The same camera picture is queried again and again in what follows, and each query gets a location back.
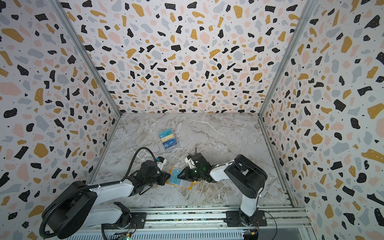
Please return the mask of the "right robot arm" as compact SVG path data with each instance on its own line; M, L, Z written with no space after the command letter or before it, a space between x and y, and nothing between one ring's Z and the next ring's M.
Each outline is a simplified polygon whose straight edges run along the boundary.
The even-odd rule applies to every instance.
M265 189L267 173L244 155L237 155L234 160L220 165L211 165L201 153L188 155L188 164L178 179L188 182L206 181L217 183L230 180L242 193L239 217L245 224L250 224L256 217L260 194Z

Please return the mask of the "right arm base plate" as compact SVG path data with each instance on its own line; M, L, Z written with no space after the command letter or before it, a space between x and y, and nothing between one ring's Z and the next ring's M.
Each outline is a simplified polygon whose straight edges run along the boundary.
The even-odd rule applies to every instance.
M241 210L227 211L224 222L228 227L266 227L265 211L257 210L251 217Z

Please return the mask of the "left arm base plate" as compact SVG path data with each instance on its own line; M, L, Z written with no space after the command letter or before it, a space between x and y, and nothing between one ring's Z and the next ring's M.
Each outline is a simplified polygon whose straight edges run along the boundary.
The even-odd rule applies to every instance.
M104 224L105 230L133 231L143 229L147 213L123 213L114 224Z

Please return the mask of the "teal credit card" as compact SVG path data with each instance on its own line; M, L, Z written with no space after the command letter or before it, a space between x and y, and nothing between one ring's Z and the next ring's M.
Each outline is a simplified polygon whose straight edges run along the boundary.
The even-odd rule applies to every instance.
M159 137L160 137L161 139L163 139L163 138L166 138L166 137L168 137L168 136L171 136L172 134L173 134L173 131L172 131L171 129L167 129L167 130L165 130L165 131L160 132L160 133L159 133Z

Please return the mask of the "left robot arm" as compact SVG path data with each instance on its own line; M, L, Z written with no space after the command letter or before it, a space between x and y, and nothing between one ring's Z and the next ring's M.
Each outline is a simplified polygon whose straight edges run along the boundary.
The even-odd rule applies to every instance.
M69 185L42 213L39 234L43 239L66 239L82 227L119 224L131 221L130 210L120 202L102 204L119 198L142 195L151 187L165 185L170 174L163 171L167 160L158 157L145 161L139 170L122 181L87 185L76 181Z

